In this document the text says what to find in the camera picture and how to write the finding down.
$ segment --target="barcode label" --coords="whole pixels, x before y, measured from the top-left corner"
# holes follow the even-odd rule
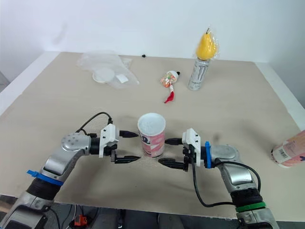
[[[280,154],[282,155],[282,157],[283,157],[284,159],[289,158],[289,156],[284,152],[283,149],[280,149]]]
[[[273,152],[273,157],[278,163],[283,163],[291,159],[291,157],[284,150],[283,146]]]

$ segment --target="monster energy can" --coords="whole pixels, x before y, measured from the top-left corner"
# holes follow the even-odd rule
[[[201,88],[209,64],[210,60],[202,61],[198,58],[196,59],[194,70],[187,86],[190,90],[197,91]]]

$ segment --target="small toy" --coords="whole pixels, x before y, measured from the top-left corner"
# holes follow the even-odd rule
[[[174,99],[174,91],[173,91],[173,84],[178,80],[180,72],[175,71],[168,71],[165,76],[163,76],[160,82],[163,84],[164,87],[170,88],[170,95],[167,97],[164,103],[168,103]]]

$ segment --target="table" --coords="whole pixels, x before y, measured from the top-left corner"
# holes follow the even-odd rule
[[[269,78],[262,75],[261,71],[270,71],[266,65],[213,61],[202,89],[193,92],[186,84],[194,60],[132,56],[131,71],[140,85],[116,90],[97,84],[89,72],[77,67],[80,55],[45,54],[45,61],[41,57],[37,60],[40,67],[31,65],[23,78],[16,79],[20,82],[27,78],[25,84],[29,85],[20,96],[22,90],[16,89],[20,87],[16,82],[0,94],[0,193],[19,196],[32,181],[26,171],[39,170],[59,147],[61,138],[93,114],[106,111],[120,129],[137,131],[138,118],[156,112],[167,121],[166,138],[181,137],[192,127],[202,141],[235,146],[243,162],[260,174],[261,194],[275,219],[305,221],[305,184],[301,182],[305,167],[283,169],[269,157],[275,145],[303,128],[304,110],[287,95],[286,87],[279,86],[279,79],[272,78],[274,73]],[[174,85],[175,101],[164,104],[169,91],[159,79],[168,70],[180,71],[181,77]],[[283,88],[286,93],[278,96],[275,91]],[[293,100],[296,106],[284,104],[287,100]],[[101,117],[86,130],[99,133],[105,125],[106,118]],[[121,139],[117,152],[119,156],[142,157],[126,165],[113,164],[109,157],[82,157],[55,201],[236,218],[233,206],[201,206],[193,189],[192,173],[169,169],[157,159],[144,156],[139,138]],[[182,147],[166,146],[163,156],[182,160]],[[206,202],[231,201],[217,169],[197,168],[197,181]]]

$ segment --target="label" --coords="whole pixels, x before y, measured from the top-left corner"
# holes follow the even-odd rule
[[[165,134],[164,131],[155,136],[147,136],[140,132],[142,148],[147,156],[157,157],[164,151]]]
[[[128,78],[123,75],[123,74],[119,74],[119,75],[116,75],[116,78],[118,78],[118,80],[121,82],[121,83],[125,83],[128,81]]]
[[[291,157],[285,152],[283,146],[273,151],[273,157],[279,164],[291,159]]]

